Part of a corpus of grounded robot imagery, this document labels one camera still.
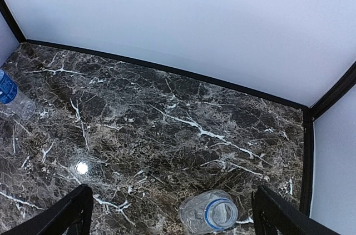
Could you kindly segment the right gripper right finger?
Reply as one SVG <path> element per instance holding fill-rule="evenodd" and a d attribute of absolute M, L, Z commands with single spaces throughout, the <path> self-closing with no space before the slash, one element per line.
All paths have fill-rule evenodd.
<path fill-rule="evenodd" d="M 267 186 L 251 194 L 256 234 L 333 234 L 334 231 L 307 217 Z"/>

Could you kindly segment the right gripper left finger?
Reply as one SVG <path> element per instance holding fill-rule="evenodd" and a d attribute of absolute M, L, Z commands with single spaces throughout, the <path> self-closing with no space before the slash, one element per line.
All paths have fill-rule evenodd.
<path fill-rule="evenodd" d="M 4 234 L 89 234 L 92 210 L 92 189 L 81 184 L 49 209 Z"/>

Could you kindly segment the Pepsi bottle blue label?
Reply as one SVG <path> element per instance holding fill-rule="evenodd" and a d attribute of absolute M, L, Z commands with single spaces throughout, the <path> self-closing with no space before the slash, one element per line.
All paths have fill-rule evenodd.
<path fill-rule="evenodd" d="M 207 234 L 232 227 L 238 218 L 238 208 L 227 192 L 215 189 L 185 199 L 178 214 L 188 232 Z"/>

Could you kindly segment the Pocari Sweat bottle blue label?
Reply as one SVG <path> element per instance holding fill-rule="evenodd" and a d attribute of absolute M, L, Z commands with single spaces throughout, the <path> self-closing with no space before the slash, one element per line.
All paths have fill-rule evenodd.
<path fill-rule="evenodd" d="M 33 100 L 29 99 L 1 69 L 1 103 L 11 109 L 23 120 L 30 119 L 36 110 Z"/>

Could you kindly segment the right black frame post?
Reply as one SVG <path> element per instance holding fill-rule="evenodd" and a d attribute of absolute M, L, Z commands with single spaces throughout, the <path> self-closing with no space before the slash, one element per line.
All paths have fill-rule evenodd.
<path fill-rule="evenodd" d="M 314 172 L 314 122 L 339 101 L 355 85 L 355 64 L 317 101 L 315 105 L 303 110 L 303 176 L 299 210 L 310 215 L 313 172 Z"/>

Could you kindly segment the black frame post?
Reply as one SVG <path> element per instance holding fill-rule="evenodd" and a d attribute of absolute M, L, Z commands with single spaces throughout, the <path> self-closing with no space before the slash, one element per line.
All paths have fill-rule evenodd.
<path fill-rule="evenodd" d="M 339 101 L 355 85 L 355 64 L 317 101 L 315 105 L 303 110 L 303 176 L 299 210 L 310 215 L 313 172 L 314 172 L 314 122 Z"/>
<path fill-rule="evenodd" d="M 5 19 L 7 25 L 9 26 L 10 30 L 16 37 L 17 41 L 19 43 L 25 43 L 27 42 L 23 32 L 21 31 L 19 25 L 17 24 L 15 18 L 13 17 L 10 9 L 8 8 L 5 0 L 0 0 L 1 4 L 1 14 L 3 18 Z"/>

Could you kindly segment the left black frame post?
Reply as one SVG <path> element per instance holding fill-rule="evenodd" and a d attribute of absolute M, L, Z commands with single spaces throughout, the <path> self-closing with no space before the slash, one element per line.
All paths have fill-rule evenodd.
<path fill-rule="evenodd" d="M 10 30 L 16 37 L 17 41 L 19 43 L 25 43 L 27 42 L 23 32 L 21 31 L 19 25 L 17 24 L 15 18 L 13 17 L 10 9 L 8 8 L 5 0 L 0 0 L 1 4 L 1 14 L 3 18 L 5 19 L 7 25 L 9 26 Z"/>

